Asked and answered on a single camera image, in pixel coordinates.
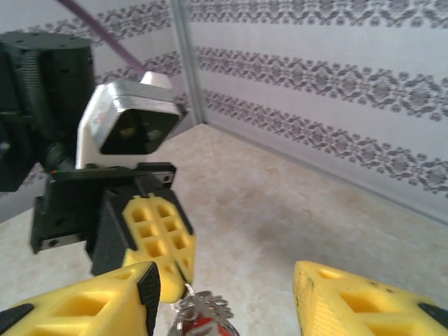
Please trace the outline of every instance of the metal corner post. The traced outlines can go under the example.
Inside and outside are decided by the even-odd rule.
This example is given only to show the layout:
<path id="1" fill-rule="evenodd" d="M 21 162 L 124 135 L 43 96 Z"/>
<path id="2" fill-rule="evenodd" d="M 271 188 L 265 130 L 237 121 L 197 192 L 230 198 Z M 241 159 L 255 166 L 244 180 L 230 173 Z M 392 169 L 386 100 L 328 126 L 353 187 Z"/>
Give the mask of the metal corner post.
<path id="1" fill-rule="evenodd" d="M 170 0 L 171 15 L 173 17 L 173 30 L 177 37 L 180 49 L 185 79 L 190 93 L 190 101 L 193 110 L 193 123 L 195 125 L 206 123 L 207 115 L 205 102 L 202 95 L 200 78 L 197 72 L 197 61 L 193 39 L 190 31 L 189 0 Z"/>

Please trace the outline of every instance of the beige floor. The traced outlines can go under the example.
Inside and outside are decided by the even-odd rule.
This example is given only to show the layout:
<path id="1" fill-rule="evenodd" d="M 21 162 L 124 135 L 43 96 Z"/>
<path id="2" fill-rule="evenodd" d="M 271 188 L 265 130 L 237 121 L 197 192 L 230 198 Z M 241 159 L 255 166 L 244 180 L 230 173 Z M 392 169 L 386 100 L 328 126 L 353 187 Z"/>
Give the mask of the beige floor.
<path id="1" fill-rule="evenodd" d="M 448 307 L 448 227 L 200 125 L 151 160 L 178 167 L 174 189 L 198 237 L 197 290 L 230 301 L 242 335 L 299 335 L 296 260 L 427 295 Z M 31 212 L 0 224 L 0 309 L 89 277 L 82 244 L 32 255 Z M 173 318 L 160 308 L 156 335 Z"/>

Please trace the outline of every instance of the wallpaper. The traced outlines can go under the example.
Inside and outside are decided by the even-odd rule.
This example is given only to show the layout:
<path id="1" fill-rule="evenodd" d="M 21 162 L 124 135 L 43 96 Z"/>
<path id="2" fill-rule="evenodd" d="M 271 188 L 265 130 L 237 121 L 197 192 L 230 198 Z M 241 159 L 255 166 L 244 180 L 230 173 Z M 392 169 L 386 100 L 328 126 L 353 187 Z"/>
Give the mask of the wallpaper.
<path id="1" fill-rule="evenodd" d="M 144 62 L 148 70 L 168 75 L 174 86 L 176 99 L 188 104 L 188 90 L 184 84 L 181 57 L 168 1 L 78 2 Z M 130 69 L 86 24 L 72 16 L 56 1 L 30 3 L 28 0 L 5 0 L 2 1 L 0 18 L 0 32 L 56 32 L 91 39 L 97 83 L 107 83 L 117 78 L 138 80 L 136 71 Z M 188 129 L 191 125 L 191 120 L 185 120 L 181 128 Z M 37 164 L 19 191 L 0 192 L 0 222 L 30 208 L 33 198 L 42 194 L 44 181 L 45 174 Z"/>
<path id="2" fill-rule="evenodd" d="M 211 124 L 448 223 L 448 1 L 189 9 Z"/>

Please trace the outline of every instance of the key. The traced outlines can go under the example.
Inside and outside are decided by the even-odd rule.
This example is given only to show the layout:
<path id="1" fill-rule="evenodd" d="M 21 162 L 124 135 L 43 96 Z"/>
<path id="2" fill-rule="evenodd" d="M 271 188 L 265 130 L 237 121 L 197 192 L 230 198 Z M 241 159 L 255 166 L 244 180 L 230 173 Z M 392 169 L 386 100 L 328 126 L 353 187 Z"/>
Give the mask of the key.
<path id="1" fill-rule="evenodd" d="M 189 295 L 173 304 L 178 313 L 168 336 L 239 336 L 228 321 L 233 313 L 228 301 L 208 291 L 195 293 L 187 285 Z"/>

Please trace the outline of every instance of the black motor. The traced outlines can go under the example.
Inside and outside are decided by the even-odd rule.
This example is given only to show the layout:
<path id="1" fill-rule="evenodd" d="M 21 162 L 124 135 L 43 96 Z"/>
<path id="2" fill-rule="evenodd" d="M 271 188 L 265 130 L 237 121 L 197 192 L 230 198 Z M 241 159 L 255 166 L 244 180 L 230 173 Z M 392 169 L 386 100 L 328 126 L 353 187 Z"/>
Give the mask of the black motor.
<path id="1" fill-rule="evenodd" d="M 90 41 L 64 34 L 0 34 L 0 192 L 40 162 L 74 169 L 76 132 L 95 89 Z"/>

